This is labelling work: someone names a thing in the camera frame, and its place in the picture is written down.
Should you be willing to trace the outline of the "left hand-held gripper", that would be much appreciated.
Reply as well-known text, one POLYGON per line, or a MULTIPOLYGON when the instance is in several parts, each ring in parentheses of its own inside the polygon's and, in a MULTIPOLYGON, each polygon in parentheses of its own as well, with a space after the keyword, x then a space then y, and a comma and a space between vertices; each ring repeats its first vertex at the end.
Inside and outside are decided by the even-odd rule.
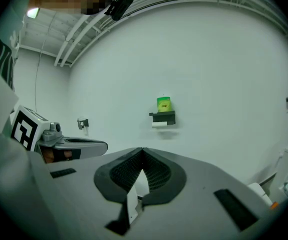
POLYGON ((63 138, 58 122, 51 122, 22 105, 16 111, 11 138, 20 142, 27 151, 37 152, 40 155, 45 149, 70 150, 72 159, 98 157, 108 150, 108 144, 101 140, 63 138))

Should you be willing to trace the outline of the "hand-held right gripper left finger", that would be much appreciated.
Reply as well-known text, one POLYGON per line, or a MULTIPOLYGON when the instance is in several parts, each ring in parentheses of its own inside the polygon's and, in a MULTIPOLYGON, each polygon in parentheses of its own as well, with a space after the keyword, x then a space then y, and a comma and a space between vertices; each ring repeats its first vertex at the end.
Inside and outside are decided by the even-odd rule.
POLYGON ((141 171, 141 148, 46 164, 30 160, 38 187, 65 239, 134 240, 130 194, 141 171))

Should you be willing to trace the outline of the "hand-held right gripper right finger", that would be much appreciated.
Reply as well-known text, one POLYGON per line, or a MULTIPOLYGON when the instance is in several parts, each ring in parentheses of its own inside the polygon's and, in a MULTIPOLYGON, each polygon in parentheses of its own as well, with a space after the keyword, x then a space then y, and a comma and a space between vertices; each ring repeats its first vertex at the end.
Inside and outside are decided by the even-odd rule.
POLYGON ((146 206, 133 225, 135 240, 256 240, 266 231, 270 209, 265 201, 217 166, 157 150, 186 172, 186 185, 170 203, 146 206), (214 192, 229 190, 256 218, 240 230, 214 192))

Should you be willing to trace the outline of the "person's left hand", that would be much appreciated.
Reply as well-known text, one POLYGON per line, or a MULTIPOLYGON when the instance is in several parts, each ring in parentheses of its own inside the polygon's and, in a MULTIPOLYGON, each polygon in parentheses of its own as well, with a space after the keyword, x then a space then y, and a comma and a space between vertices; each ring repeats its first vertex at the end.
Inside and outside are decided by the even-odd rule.
POLYGON ((45 163, 56 163, 72 159, 71 150, 44 149, 42 155, 45 163))

